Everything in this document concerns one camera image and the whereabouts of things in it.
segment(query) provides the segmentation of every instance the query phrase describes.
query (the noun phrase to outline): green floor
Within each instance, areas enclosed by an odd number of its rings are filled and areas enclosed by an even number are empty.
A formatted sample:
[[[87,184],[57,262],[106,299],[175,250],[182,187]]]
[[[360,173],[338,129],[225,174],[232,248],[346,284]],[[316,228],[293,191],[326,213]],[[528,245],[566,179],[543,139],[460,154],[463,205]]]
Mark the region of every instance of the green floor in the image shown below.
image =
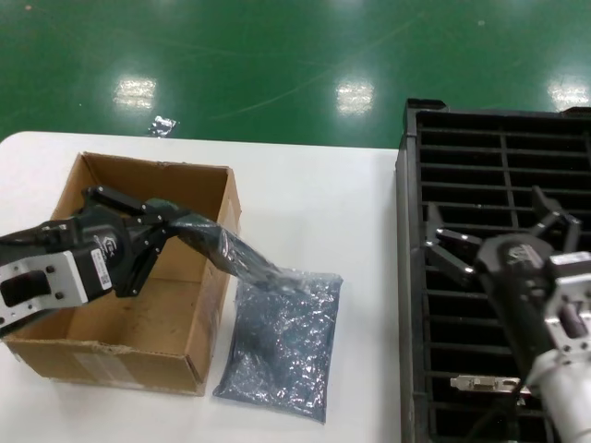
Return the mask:
[[[391,148],[407,97],[589,104],[591,3],[0,0],[0,139],[25,130]]]

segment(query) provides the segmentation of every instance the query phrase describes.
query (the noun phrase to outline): cable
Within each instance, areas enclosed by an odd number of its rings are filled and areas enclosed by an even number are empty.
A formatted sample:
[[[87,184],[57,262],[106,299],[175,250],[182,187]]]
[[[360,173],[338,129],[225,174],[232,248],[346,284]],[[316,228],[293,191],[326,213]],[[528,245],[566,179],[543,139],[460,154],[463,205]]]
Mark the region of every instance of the cable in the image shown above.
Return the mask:
[[[521,389],[524,386],[525,379],[522,378],[519,380],[517,386],[513,388],[511,394],[509,394],[509,399],[495,401],[488,412],[480,417],[476,423],[474,423],[470,429],[470,432],[468,432],[468,435],[465,436],[464,443],[471,443],[474,438],[476,438],[476,436],[480,434],[480,432],[482,432],[482,430],[490,423],[497,413],[507,412],[510,408],[514,408],[517,401],[519,400],[519,396],[521,395]]]
[[[6,246],[37,246],[43,245],[39,240],[24,240],[22,238],[0,237],[0,245]]]

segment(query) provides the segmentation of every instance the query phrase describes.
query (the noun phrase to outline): cardboard box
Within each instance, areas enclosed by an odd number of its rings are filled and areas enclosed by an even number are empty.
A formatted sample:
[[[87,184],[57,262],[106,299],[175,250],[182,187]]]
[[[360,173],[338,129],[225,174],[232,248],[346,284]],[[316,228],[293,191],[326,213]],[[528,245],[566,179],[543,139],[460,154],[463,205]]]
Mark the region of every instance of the cardboard box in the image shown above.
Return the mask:
[[[82,207],[80,191],[110,186],[140,200],[165,198],[236,232],[240,204],[230,168],[78,156],[53,219]],[[6,338],[43,377],[203,395],[228,275],[174,238],[135,298],[110,293]]]

